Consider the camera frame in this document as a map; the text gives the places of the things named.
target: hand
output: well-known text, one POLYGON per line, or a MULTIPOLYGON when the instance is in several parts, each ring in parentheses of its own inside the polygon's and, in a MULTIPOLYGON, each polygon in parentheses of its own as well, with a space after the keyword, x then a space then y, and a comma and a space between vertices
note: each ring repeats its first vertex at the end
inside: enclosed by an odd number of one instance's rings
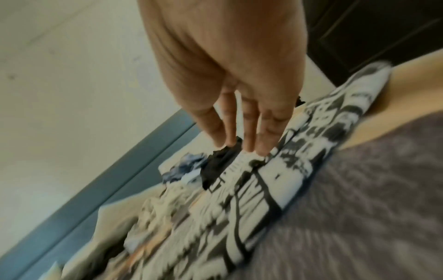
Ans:
POLYGON ((306 27, 300 0, 138 0, 166 85, 216 146, 276 146, 303 84, 306 27), (223 121, 214 109, 218 100, 223 121), (261 115, 258 135, 257 123, 261 115))

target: finger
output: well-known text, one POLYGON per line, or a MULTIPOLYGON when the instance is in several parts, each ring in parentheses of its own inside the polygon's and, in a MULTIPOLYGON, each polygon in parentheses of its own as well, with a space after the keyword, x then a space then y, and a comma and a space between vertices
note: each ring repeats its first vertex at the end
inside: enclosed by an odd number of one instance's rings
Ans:
POLYGON ((255 151, 258 155, 266 156, 280 140, 287 123, 292 117, 293 108, 282 110, 264 110, 260 124, 255 151))
POLYGON ((205 110, 194 110, 189 113, 198 127, 212 138, 216 147, 223 146, 226 141, 225 127, 214 107, 205 110))
POLYGON ((243 149, 247 152, 253 152, 257 135, 257 122, 260 116, 258 104, 257 101, 242 96, 241 107, 243 109, 243 127, 245 131, 243 149))
POLYGON ((226 92, 220 94, 218 100, 225 125, 226 145, 232 147, 236 143, 237 136, 237 100, 234 92, 226 92))

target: black and white print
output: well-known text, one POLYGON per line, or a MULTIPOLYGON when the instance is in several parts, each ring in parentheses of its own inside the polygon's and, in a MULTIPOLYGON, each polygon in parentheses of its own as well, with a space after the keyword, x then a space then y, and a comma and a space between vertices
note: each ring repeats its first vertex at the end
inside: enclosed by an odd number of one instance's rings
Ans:
POLYGON ((329 95, 307 104, 266 158, 240 153, 144 268, 143 280, 226 277, 303 183, 350 132, 389 79, 370 64, 329 95))

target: floor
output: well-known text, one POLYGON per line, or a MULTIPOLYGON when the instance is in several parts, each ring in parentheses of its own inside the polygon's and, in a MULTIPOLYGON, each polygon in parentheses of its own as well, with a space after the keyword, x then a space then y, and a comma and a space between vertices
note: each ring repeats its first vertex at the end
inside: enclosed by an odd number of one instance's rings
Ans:
POLYGON ((134 0, 4 0, 0 38, 1 256, 179 107, 134 0))

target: gray fabric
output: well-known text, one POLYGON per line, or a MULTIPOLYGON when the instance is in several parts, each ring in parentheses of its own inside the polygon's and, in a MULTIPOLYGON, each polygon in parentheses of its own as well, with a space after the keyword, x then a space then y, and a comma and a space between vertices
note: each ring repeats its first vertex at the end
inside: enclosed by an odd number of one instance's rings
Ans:
POLYGON ((443 279, 442 124, 335 153, 229 279, 443 279))

